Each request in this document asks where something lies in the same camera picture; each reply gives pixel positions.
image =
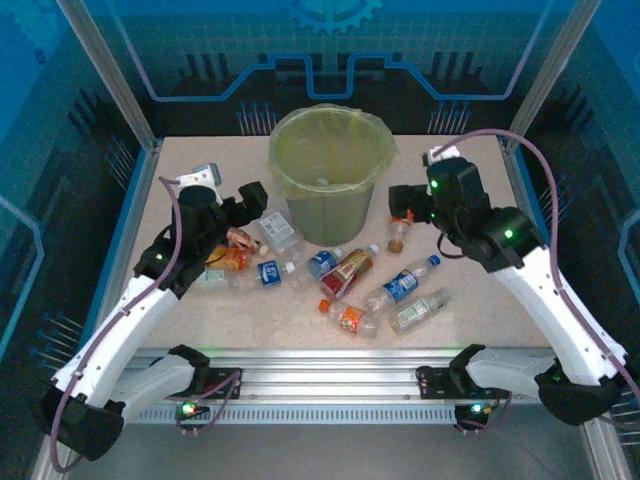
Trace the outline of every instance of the beige tabletop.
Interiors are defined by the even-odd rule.
[[[433,226],[414,225],[404,252],[386,252],[389,220],[388,187],[425,183],[421,154],[442,145],[448,137],[398,136],[400,154],[391,169],[378,182],[364,229],[343,247],[345,253],[370,243],[378,244],[382,253],[373,270],[347,294],[344,300],[362,306],[364,296],[394,276],[406,264],[437,253],[438,231]],[[155,177],[175,178],[190,173],[203,163],[218,164],[222,176],[219,187],[223,197],[237,195],[237,188],[259,180],[269,194],[269,208],[286,208],[286,202],[274,186],[266,168],[267,137],[189,137],[164,141]],[[515,205],[509,179],[493,137],[471,139],[459,146],[474,162],[485,190],[494,206]],[[164,188],[154,181],[142,217],[132,256],[135,260],[157,233],[169,223],[171,203]],[[246,227],[257,236],[255,225]],[[444,242],[451,253],[456,248]],[[308,256],[319,250],[306,244]],[[383,322],[378,337],[365,340],[337,329],[318,311],[323,298],[313,286],[297,294],[286,284],[251,293],[210,293],[193,286],[149,335],[146,347],[173,347],[184,343],[195,348],[430,348],[464,347],[470,343],[489,346],[547,346],[548,342],[516,299],[482,267],[470,260],[443,259],[414,296],[441,287],[453,291],[453,301],[428,323],[405,336],[396,336]]]

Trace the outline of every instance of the plastic bottle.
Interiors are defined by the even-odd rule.
[[[344,302],[331,303],[326,299],[320,302],[318,308],[321,312],[327,313],[331,321],[342,330],[363,338],[376,338],[380,317]]]
[[[451,292],[446,288],[406,300],[389,313],[389,324],[398,335],[406,333],[436,315],[450,300]]]
[[[391,217],[389,223],[389,243],[387,250],[391,253],[402,253],[404,249],[404,238],[413,225],[413,214],[411,210],[407,212],[407,218]]]
[[[320,289],[331,301],[342,298],[373,267],[378,253],[377,245],[369,245],[364,250],[356,248],[320,279]]]
[[[304,257],[302,235],[291,226],[291,222],[283,210],[267,210],[258,221],[258,228],[276,255],[281,258],[288,257],[295,263],[302,261]]]
[[[284,278],[295,270],[293,262],[276,262],[271,260],[258,264],[253,269],[229,275],[229,286],[232,289],[252,290],[254,288],[273,287],[282,283]]]
[[[235,227],[229,227],[227,231],[227,240],[232,245],[236,245],[240,248],[246,248],[253,254],[258,254],[261,257],[266,257],[267,253],[269,253],[269,247],[264,243],[261,243],[257,240],[251,238],[244,230]]]
[[[329,273],[342,258],[342,250],[321,250],[307,261],[307,268],[300,270],[293,278],[293,288],[303,290]]]
[[[419,278],[429,275],[438,265],[440,257],[437,255],[410,263],[398,275],[367,295],[365,305],[374,313],[396,305],[418,288]]]

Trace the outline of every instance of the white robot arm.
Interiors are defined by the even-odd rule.
[[[239,188],[242,202],[233,197],[223,200],[216,189],[220,176],[215,164],[199,167],[173,183],[181,189],[180,227],[174,211],[172,225],[142,254],[115,308],[51,383],[42,385],[31,405],[41,430],[57,432],[58,441],[89,460],[104,455],[124,425],[142,410],[170,395],[209,393],[207,387],[214,382],[209,359],[184,345],[171,349],[146,370],[119,380],[149,332],[204,272],[207,258],[229,227],[260,218],[267,205],[259,182]],[[181,246],[172,264],[178,235]],[[59,422],[57,412],[62,412]]]
[[[516,208],[491,208],[477,168],[464,158],[423,160],[431,193],[426,185],[391,187],[391,214],[403,216],[410,209],[414,221],[433,223],[463,256],[482,264],[522,303],[556,354],[525,357],[472,345],[450,363],[450,380],[459,394],[498,388],[539,398],[571,425],[608,411],[619,398],[619,372],[612,356],[625,365],[627,352],[598,324],[562,275],[564,293],[606,345],[607,355],[561,298],[552,280],[549,249],[538,229]]]

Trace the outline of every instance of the green led light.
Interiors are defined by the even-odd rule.
[[[182,413],[184,415],[193,415],[196,412],[196,406],[194,403],[183,403],[182,404]]]

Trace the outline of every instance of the blue bottle cap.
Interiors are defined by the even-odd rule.
[[[440,257],[437,255],[431,255],[429,258],[427,258],[427,262],[429,262],[434,267],[437,267],[441,263]]]

